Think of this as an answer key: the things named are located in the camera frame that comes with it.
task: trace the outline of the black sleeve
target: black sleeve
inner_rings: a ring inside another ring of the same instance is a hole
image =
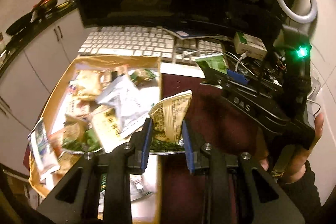
[[[302,213],[306,223],[310,223],[320,210],[321,201],[317,187],[314,185],[315,174],[308,161],[305,165],[306,172],[300,180],[291,184],[279,184]]]

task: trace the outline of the cabinet door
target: cabinet door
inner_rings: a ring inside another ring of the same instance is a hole
[[[59,36],[57,39],[54,26],[40,33],[24,51],[47,90],[52,92],[69,66],[61,39]]]
[[[1,77],[0,95],[9,106],[7,110],[28,130],[32,130],[49,92],[37,77],[24,52],[15,58]]]
[[[30,133],[10,113],[0,111],[0,162],[15,171],[29,175],[23,165],[27,147],[27,136]]]
[[[85,29],[78,9],[68,13],[56,22],[57,31],[62,35],[62,43],[70,62],[78,55],[78,50],[88,37],[90,30]]]

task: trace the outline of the human hand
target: human hand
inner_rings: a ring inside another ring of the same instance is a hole
[[[323,131],[323,122],[324,116],[323,113],[317,115],[314,120],[315,123],[315,138],[313,143],[311,144],[309,150],[304,149],[302,146],[298,146],[293,154],[293,157],[289,161],[285,172],[281,177],[281,182],[283,183],[293,183],[298,181],[306,172],[305,162],[307,161],[308,157],[310,156],[313,148],[317,144],[318,140],[322,136]],[[255,157],[259,160],[261,166],[267,170],[268,169],[268,150],[266,147],[266,143],[263,137],[262,131],[259,129],[257,132],[257,146]]]

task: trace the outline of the triangular cutout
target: triangular cutout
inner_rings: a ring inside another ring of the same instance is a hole
[[[78,168],[76,173],[69,179],[66,185],[55,196],[56,199],[73,203],[75,201],[79,182],[82,178],[83,168]]]
[[[252,170],[252,176],[258,191],[259,200],[261,203],[270,202],[278,199],[279,195],[273,190],[268,182],[260,175],[257,169]]]

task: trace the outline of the space bar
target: space bar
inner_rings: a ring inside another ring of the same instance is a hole
[[[100,48],[99,54],[115,54],[115,55],[133,55],[133,50],[114,49],[114,48]]]

